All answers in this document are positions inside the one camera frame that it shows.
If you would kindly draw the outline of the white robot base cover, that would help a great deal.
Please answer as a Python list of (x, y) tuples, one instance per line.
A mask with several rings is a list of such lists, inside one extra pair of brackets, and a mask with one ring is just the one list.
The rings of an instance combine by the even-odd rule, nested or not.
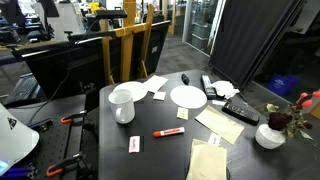
[(0, 175), (29, 155), (39, 139), (37, 131), (19, 121), (0, 104)]

